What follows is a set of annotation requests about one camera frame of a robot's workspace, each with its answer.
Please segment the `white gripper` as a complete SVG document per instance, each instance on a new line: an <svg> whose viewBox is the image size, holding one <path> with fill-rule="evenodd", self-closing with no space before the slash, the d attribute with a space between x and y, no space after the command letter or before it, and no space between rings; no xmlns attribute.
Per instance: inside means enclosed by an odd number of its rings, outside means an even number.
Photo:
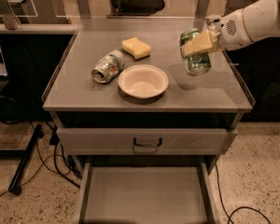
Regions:
<svg viewBox="0 0 280 224"><path fill-rule="evenodd" d="M182 55L189 57L198 53L212 53L241 49L252 44L244 24L244 14L238 9L215 22L216 32L191 29L182 34Z"/></svg>

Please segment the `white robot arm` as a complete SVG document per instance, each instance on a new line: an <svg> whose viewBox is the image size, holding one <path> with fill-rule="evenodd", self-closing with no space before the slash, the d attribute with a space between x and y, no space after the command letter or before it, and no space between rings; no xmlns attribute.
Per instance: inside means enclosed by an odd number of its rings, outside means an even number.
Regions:
<svg viewBox="0 0 280 224"><path fill-rule="evenodd" d="M181 46L186 57L197 53L237 50L269 37L280 37L280 0L258 0L213 21Z"/></svg>

